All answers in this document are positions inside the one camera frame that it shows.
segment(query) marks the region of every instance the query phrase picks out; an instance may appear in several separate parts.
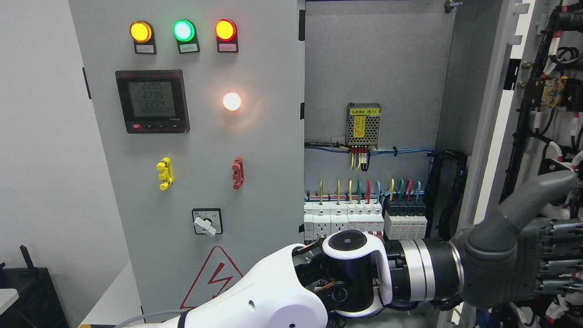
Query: gray cable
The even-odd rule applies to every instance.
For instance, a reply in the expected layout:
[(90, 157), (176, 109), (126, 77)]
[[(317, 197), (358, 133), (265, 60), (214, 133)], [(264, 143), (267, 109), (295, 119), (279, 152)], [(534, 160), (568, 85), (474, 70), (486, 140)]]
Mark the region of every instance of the gray cable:
[(181, 313), (185, 312), (185, 310), (166, 310), (166, 311), (160, 311), (160, 312), (152, 312), (152, 313), (147, 313), (145, 315), (140, 315), (140, 316), (135, 316), (132, 319), (128, 319), (120, 324), (118, 324), (116, 327), (114, 328), (122, 328), (124, 327), (126, 324), (132, 323), (134, 321), (138, 321), (141, 319), (146, 319), (149, 317), (153, 317), (153, 316), (161, 316), (161, 315), (179, 315)]

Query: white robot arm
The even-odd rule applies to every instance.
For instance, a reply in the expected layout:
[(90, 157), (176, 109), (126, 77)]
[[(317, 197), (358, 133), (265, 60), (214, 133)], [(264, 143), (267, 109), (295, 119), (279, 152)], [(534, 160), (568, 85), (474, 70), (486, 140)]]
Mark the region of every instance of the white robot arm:
[[(363, 317), (403, 302), (456, 295), (491, 308), (574, 291), (578, 282), (560, 276), (581, 269), (581, 220), (549, 223), (532, 218), (576, 181), (568, 171), (539, 176), (482, 223), (458, 232), (452, 242), (382, 242), (348, 230), (308, 246), (290, 245), (259, 261), (236, 285), (198, 308), (164, 323), (135, 327), (325, 328), (334, 312)], [(316, 289), (319, 280), (328, 283)]]

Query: silver metal ring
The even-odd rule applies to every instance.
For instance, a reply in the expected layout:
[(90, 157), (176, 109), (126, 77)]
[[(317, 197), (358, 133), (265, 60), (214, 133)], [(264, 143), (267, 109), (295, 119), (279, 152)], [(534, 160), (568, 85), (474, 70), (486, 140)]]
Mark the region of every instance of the silver metal ring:
[(429, 249), (423, 240), (414, 239), (413, 241), (417, 244), (417, 248), (419, 248), (419, 254), (423, 261), (423, 269), (425, 270), (425, 288), (427, 294), (425, 299), (433, 299), (436, 295), (436, 278), (433, 272), (433, 263), (431, 262)]
[(462, 267), (462, 258), (459, 255), (458, 249), (455, 245), (451, 242), (448, 242), (449, 246), (451, 247), (451, 253), (454, 255), (455, 267), (458, 269), (458, 278), (459, 278), (459, 288), (458, 293), (462, 291), (464, 285), (463, 279), (463, 267)]
[(411, 239), (399, 240), (405, 253), (407, 268), (409, 269), (409, 284), (411, 287), (410, 301), (422, 301), (426, 299), (427, 288), (425, 286), (425, 270), (423, 260), (417, 244)]

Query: lcd display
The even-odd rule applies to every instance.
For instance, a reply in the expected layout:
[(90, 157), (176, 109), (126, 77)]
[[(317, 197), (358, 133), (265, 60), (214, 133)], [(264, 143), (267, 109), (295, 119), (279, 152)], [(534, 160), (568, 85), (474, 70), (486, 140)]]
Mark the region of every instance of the lcd display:
[(130, 82), (129, 97), (135, 117), (175, 117), (170, 82)]

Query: red triangle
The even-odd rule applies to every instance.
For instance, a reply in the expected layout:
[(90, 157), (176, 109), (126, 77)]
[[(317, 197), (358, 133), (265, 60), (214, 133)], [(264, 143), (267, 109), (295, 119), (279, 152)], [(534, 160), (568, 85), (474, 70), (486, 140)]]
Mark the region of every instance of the red triangle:
[(227, 255), (227, 252), (222, 247), (215, 246), (210, 250), (180, 308), (196, 308), (219, 296), (242, 277), (243, 274), (237, 268), (235, 262)]

